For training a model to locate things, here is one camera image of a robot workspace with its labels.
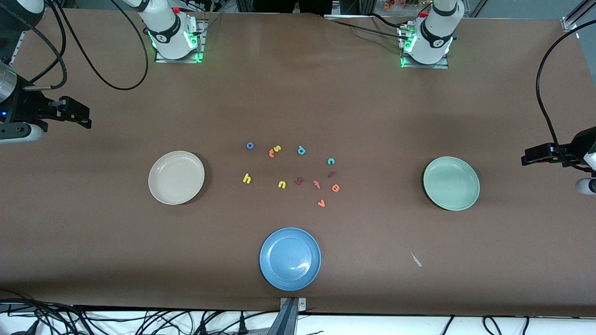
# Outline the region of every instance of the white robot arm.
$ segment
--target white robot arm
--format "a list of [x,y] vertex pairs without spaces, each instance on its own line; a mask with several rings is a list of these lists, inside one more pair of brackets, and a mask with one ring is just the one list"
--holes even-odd
[[170,60],[188,55],[197,47],[197,22],[180,11],[174,12],[167,0],[124,0],[139,13],[157,51]]
[[435,64],[449,52],[453,32],[464,17],[461,0],[434,0],[427,17],[414,21],[415,34],[404,51],[421,64]]

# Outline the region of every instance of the white floor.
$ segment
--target white floor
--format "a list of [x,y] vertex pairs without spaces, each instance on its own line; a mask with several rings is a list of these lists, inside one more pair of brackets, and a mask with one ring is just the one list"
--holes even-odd
[[[172,312],[166,317],[174,316],[180,312]],[[96,318],[142,318],[144,312],[93,312],[89,316]],[[194,329],[200,322],[202,312],[192,312]],[[209,333],[221,330],[226,326],[238,321],[239,312],[226,312],[216,317],[209,323]],[[249,330],[268,328],[273,323],[276,314],[266,314],[246,319],[246,326]],[[345,335],[345,334],[391,334],[391,335],[439,335],[443,331],[449,317],[366,317],[366,316],[307,316],[300,317],[296,335],[313,335],[322,332],[323,335]],[[33,323],[34,318],[8,317],[0,315],[0,334],[13,334],[18,331],[26,331]],[[518,335],[522,333],[524,318],[495,318],[502,335]],[[180,327],[182,332],[191,331],[191,320],[184,315],[172,321]],[[142,323],[142,320],[131,322],[95,322],[108,334],[131,335],[135,334]],[[151,334],[153,330],[161,326],[163,322],[156,322],[143,334]],[[489,329],[498,334],[491,323]],[[233,334],[238,331],[238,325],[229,328],[226,332]],[[164,328],[158,332],[162,335],[177,335],[174,328]],[[455,317],[447,331],[448,335],[489,335],[484,329],[480,317]],[[596,320],[594,319],[571,319],[571,318],[531,318],[526,332],[527,335],[588,335],[596,334]],[[49,328],[39,326],[36,335],[50,335]]]

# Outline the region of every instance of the silver cylinder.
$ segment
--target silver cylinder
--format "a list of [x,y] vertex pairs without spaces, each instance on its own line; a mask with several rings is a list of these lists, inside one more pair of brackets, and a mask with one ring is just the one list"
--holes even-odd
[[0,62],[0,103],[6,100],[13,93],[17,86],[17,74]]

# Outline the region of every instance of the blue plate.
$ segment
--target blue plate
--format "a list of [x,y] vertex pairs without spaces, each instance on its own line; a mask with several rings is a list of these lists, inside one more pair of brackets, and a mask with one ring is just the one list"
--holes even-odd
[[300,228],[282,228],[271,234],[259,257],[265,279],[284,291],[298,291],[315,280],[321,268],[321,249]]

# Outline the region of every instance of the gray floor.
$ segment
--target gray floor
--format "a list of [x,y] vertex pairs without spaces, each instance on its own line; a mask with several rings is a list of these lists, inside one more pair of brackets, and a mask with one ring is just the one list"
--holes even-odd
[[[116,0],[126,8],[121,0]],[[569,13],[581,0],[489,0],[479,17],[490,18],[562,18]],[[65,0],[69,7],[93,8],[93,9],[114,9],[114,5],[108,0]],[[170,0],[172,4],[182,4],[181,0]],[[236,11],[235,0],[229,0],[225,11]],[[590,13],[588,20],[596,19],[596,10]],[[580,40],[592,77],[596,82],[596,25],[587,27],[580,32]],[[18,34],[11,34],[0,43],[0,57],[11,56],[16,45]]]

